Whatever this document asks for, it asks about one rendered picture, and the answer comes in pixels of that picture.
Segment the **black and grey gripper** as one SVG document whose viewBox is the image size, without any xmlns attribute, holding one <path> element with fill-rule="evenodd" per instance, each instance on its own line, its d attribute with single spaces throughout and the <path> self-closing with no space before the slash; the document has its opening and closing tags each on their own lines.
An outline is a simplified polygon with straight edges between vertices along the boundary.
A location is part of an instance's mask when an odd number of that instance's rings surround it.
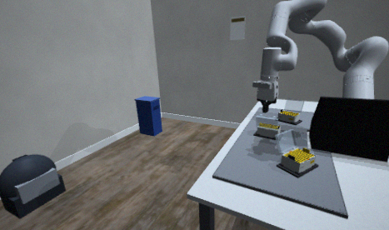
<svg viewBox="0 0 389 230">
<path fill-rule="evenodd" d="M 263 113 L 267 113 L 269 109 L 269 105 L 271 103 L 277 103 L 278 99 L 278 82 L 272 82 L 272 89 L 257 89 L 257 101 L 261 102 L 263 106 Z M 261 100 L 260 100 L 261 99 Z"/>
</svg>

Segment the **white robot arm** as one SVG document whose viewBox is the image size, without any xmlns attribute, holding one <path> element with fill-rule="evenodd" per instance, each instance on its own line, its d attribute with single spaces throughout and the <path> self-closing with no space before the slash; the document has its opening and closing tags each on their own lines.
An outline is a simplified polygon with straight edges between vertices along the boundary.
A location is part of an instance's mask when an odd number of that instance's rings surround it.
<svg viewBox="0 0 389 230">
<path fill-rule="evenodd" d="M 295 68 L 297 46 L 285 36 L 289 18 L 288 27 L 292 32 L 317 37 L 329 48 L 336 68 L 346 72 L 343 98 L 374 99 L 373 73 L 388 53 L 388 42 L 383 37 L 370 37 L 346 50 L 346 34 L 337 24 L 330 20 L 312 21 L 326 3 L 327 0 L 291 0 L 279 2 L 273 8 L 267 34 L 269 47 L 262 53 L 261 81 L 253 82 L 254 88 L 272 89 L 279 71 Z M 287 54 L 281 55 L 282 51 Z"/>
</svg>

